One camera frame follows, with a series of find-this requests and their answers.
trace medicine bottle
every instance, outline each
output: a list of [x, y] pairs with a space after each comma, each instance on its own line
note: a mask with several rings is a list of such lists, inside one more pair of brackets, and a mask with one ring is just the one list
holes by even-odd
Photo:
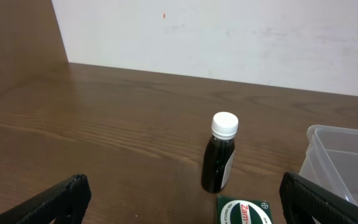
[[228, 112], [219, 112], [212, 121], [212, 136], [206, 146], [201, 185], [209, 193], [218, 193], [225, 186], [234, 158], [234, 136], [239, 120]]

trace black plastic object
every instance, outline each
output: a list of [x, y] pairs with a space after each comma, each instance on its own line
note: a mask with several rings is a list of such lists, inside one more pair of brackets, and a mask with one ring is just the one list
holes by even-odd
[[86, 176], [73, 175], [0, 214], [0, 224], [80, 224], [90, 200]]
[[358, 224], [358, 206], [291, 172], [284, 174], [280, 197], [288, 224]]

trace white wall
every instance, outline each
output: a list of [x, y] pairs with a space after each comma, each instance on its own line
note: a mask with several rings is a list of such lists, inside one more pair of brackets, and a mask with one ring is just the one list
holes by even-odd
[[358, 0], [53, 5], [70, 62], [358, 95]]

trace green box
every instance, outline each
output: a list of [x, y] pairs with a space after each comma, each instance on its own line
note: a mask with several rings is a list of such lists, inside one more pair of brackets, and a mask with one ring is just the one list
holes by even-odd
[[216, 218], [218, 224], [273, 224], [268, 202], [222, 195], [216, 199]]

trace white bottle cap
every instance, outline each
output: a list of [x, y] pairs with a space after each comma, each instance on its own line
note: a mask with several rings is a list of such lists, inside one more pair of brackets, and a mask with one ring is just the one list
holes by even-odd
[[212, 134], [218, 139], [229, 140], [234, 138], [239, 126], [237, 117], [228, 112], [219, 112], [212, 120]]

